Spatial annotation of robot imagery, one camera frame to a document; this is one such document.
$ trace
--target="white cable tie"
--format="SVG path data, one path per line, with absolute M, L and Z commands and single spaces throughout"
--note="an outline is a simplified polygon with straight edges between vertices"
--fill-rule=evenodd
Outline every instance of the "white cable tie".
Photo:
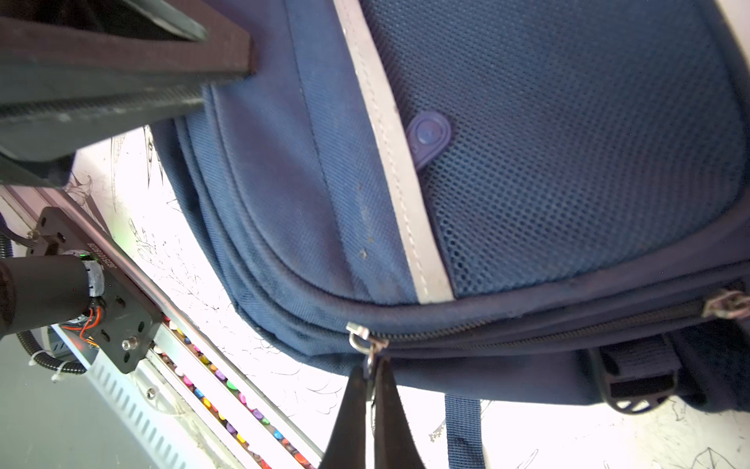
M 30 359 L 30 360 L 28 361 L 28 366 L 34 366 L 34 365 L 36 365 L 36 364 L 37 364 L 37 363 L 36 363 L 36 362 L 34 361 L 34 359 L 35 359 L 35 358 L 37 357 L 37 355 L 39 355 L 40 353 L 47 353 L 47 354 L 49 354 L 49 356 L 52 356 L 52 357 L 54 357 L 54 355 L 52 355 L 52 351 L 51 351 L 51 350 L 38 350 L 38 351 L 36 351 L 36 352 L 34 352 L 34 353 L 32 353 L 32 354 L 31 354 L 31 359 Z
M 60 363 L 59 367 L 57 367 L 57 371 L 55 371 L 55 374 L 50 378 L 53 383 L 57 383 L 62 379 L 62 367 L 65 366 L 66 363 L 70 363 L 70 361 L 65 360 L 63 363 Z

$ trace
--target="black zipper teeth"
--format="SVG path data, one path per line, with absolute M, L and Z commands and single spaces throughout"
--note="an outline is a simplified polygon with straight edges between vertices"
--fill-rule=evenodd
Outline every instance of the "black zipper teeth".
M 572 331 L 557 332 L 550 335 L 541 335 L 539 337 L 524 338 L 517 341 L 498 342 L 496 344 L 464 345 L 450 348 L 456 349 L 477 349 L 477 348 L 496 348 L 496 347 L 518 347 L 521 345 L 544 344 L 546 342 L 563 341 L 571 338 L 583 338 L 590 335 L 597 335 L 606 332 L 616 332 L 630 327 L 645 326 L 651 323 L 661 323 L 666 320 L 686 319 L 689 317 L 700 316 L 703 312 L 704 302 L 697 300 L 673 306 L 672 308 L 658 309 L 647 311 L 645 313 L 628 316 L 621 319 L 611 320 L 605 323 L 594 324 L 593 326 L 581 327 Z M 381 334 L 372 332 L 377 338 L 385 338 L 394 343 L 406 343 L 427 341 L 430 339 L 444 338 L 461 332 L 470 331 L 481 326 L 485 326 L 492 321 L 483 320 L 475 323 L 468 323 L 461 326 L 439 329 L 433 332 L 421 332 L 418 334 Z
M 672 308 L 659 309 L 656 311 L 647 311 L 634 316 L 624 317 L 607 321 L 606 323 L 594 324 L 593 326 L 581 327 L 572 331 L 557 332 L 550 335 L 541 335 L 539 337 L 523 338 L 517 341 L 498 342 L 496 344 L 477 344 L 455 346 L 450 348 L 456 349 L 486 349 L 486 348 L 511 348 L 522 345 L 538 345 L 548 342 L 565 341 L 573 338 L 586 338 L 593 335 L 606 334 L 608 332 L 617 332 L 632 327 L 647 326 L 650 324 L 663 323 L 669 320 L 688 319 L 690 317 L 700 317 L 703 312 L 703 302 L 695 301 L 677 305 Z

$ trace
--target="screw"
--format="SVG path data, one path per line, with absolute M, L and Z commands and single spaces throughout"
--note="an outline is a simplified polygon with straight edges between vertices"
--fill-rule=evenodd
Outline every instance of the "screw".
M 136 348 L 138 348 L 138 338 L 135 335 L 122 341 L 122 350 L 134 350 Z

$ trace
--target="gray surface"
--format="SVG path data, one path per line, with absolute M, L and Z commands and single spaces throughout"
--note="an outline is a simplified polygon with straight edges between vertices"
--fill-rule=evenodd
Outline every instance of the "gray surface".
M 85 377 L 53 383 L 28 363 L 14 335 L 0 340 L 0 467 L 155 467 Z

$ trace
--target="metal zipper pull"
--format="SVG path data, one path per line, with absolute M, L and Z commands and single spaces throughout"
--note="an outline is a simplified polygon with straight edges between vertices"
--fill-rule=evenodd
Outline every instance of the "metal zipper pull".
M 349 331 L 349 344 L 354 350 L 367 355 L 367 375 L 374 376 L 375 356 L 388 347 L 389 340 L 373 337 L 367 327 L 355 323 L 348 323 L 346 330 Z M 362 340 L 367 341 L 368 344 L 362 344 Z
M 750 317 L 750 296 L 738 290 L 721 290 L 717 296 L 706 301 L 702 316 L 721 319 Z

